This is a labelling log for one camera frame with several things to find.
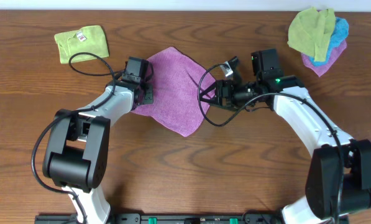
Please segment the large pink cloth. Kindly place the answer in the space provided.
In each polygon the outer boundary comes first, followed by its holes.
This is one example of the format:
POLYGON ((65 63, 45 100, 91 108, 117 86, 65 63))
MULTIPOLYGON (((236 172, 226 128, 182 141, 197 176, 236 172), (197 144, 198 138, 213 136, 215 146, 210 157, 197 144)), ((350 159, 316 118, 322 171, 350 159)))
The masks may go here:
POLYGON ((150 116, 164 127, 188 137, 204 120, 200 110, 207 112, 207 103, 198 104, 198 90, 205 90, 215 82, 206 69, 174 47, 169 47, 148 61, 153 65, 153 103, 137 107, 133 113, 150 116))

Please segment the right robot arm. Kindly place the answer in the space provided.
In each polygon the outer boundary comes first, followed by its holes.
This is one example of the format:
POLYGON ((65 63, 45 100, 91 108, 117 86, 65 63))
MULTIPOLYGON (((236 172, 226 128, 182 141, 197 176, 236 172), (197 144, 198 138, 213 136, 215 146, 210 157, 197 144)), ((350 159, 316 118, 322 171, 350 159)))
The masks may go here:
POLYGON ((252 111, 257 103, 282 117, 311 155, 305 195, 283 207, 272 223, 347 223, 371 209, 371 142, 339 128, 312 100, 302 81, 286 76, 275 49, 251 55, 256 80, 244 82, 239 59, 221 63, 224 79, 199 86, 197 100, 229 110, 252 111))

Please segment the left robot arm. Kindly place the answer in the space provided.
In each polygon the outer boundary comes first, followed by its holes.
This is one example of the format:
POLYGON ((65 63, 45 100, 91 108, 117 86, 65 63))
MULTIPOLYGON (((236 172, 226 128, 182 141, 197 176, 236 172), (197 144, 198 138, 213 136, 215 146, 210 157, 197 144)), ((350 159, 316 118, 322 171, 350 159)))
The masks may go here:
POLYGON ((70 196, 76 216, 69 222, 106 223, 111 206, 101 182, 107 161, 110 128, 140 105, 153 103, 151 62, 130 57, 123 70, 109 71, 112 80, 90 104, 77 110, 58 110, 41 136, 49 136, 42 164, 52 179, 52 191, 70 196))

